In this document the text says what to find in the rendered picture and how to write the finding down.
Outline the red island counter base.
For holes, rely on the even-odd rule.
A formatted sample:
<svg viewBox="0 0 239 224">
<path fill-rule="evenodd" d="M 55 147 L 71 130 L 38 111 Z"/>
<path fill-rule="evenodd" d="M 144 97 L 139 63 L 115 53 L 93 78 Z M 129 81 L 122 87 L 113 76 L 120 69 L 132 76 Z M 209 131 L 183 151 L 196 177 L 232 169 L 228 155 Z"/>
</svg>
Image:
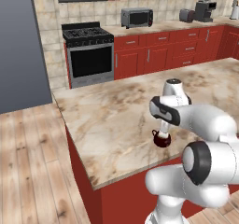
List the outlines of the red island counter base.
<svg viewBox="0 0 239 224">
<path fill-rule="evenodd" d="M 153 144 L 149 127 L 65 131 L 74 178 L 91 224 L 144 224 L 157 202 L 147 191 L 146 172 L 181 163 L 183 148 L 199 139 L 174 128 L 171 146 L 160 148 Z"/>
</svg>

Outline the black and silver stove oven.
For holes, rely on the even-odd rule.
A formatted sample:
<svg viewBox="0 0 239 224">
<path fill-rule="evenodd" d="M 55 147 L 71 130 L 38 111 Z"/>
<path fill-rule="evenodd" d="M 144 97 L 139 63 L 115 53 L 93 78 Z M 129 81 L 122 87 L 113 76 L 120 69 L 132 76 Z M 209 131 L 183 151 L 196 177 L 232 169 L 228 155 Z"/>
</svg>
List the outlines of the black and silver stove oven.
<svg viewBox="0 0 239 224">
<path fill-rule="evenodd" d="M 114 79 L 114 36 L 99 21 L 62 25 L 69 87 Z"/>
</svg>

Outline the grey countertop toaster oven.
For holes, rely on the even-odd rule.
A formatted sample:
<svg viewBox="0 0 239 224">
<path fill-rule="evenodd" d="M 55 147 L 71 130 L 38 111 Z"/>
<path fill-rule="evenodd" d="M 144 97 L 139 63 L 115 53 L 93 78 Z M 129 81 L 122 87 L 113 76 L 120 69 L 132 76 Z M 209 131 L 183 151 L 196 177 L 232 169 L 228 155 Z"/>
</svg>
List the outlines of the grey countertop toaster oven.
<svg viewBox="0 0 239 224">
<path fill-rule="evenodd" d="M 153 23 L 153 10 L 147 7 L 131 7 L 121 10 L 121 26 L 126 29 L 150 27 Z"/>
</svg>

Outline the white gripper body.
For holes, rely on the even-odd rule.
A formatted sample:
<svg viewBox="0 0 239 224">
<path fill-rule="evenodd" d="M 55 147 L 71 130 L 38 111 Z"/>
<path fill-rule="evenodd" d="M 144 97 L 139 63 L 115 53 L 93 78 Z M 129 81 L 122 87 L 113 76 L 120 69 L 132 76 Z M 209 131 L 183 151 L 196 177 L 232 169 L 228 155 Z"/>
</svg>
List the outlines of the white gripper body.
<svg viewBox="0 0 239 224">
<path fill-rule="evenodd" d="M 163 120 L 159 129 L 159 136 L 167 136 L 169 134 L 169 128 L 170 124 Z"/>
</svg>

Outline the red lower cupboards run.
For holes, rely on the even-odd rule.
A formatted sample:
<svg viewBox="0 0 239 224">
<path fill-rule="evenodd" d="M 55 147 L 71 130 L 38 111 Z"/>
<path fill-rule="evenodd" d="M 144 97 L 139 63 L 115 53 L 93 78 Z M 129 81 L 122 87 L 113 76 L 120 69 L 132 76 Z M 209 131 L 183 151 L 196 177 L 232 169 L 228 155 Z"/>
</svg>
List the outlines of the red lower cupboards run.
<svg viewBox="0 0 239 224">
<path fill-rule="evenodd" d="M 114 79 L 197 63 L 239 60 L 239 28 L 230 25 L 116 37 Z"/>
</svg>

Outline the grey toaster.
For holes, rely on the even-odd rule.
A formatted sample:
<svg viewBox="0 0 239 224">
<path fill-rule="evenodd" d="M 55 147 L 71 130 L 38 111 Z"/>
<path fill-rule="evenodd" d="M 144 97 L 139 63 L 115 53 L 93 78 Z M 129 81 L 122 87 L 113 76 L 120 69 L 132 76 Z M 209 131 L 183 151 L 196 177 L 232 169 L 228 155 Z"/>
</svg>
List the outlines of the grey toaster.
<svg viewBox="0 0 239 224">
<path fill-rule="evenodd" d="M 195 11 L 192 9 L 183 8 L 179 12 L 179 20 L 187 23 L 191 23 L 194 20 Z"/>
</svg>

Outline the grey coffee machine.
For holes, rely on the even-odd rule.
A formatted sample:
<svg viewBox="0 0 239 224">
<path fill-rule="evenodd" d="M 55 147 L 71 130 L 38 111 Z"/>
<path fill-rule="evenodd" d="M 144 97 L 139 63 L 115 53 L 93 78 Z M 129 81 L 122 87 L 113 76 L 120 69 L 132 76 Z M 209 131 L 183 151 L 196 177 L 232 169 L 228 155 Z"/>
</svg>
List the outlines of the grey coffee machine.
<svg viewBox="0 0 239 224">
<path fill-rule="evenodd" d="M 211 13 L 217 7 L 216 2 L 210 0 L 199 0 L 196 2 L 194 19 L 202 22 L 212 22 Z"/>
</svg>

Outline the dark red cup of hot chocolate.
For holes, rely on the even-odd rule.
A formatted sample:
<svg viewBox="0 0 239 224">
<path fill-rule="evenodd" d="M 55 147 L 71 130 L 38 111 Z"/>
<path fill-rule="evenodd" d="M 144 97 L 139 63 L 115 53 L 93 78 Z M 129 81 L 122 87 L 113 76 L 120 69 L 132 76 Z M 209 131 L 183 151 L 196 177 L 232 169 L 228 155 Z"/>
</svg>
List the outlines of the dark red cup of hot chocolate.
<svg viewBox="0 0 239 224">
<path fill-rule="evenodd" d="M 171 135 L 169 133 L 160 134 L 159 131 L 153 130 L 153 142 L 157 147 L 168 147 L 171 144 Z"/>
</svg>

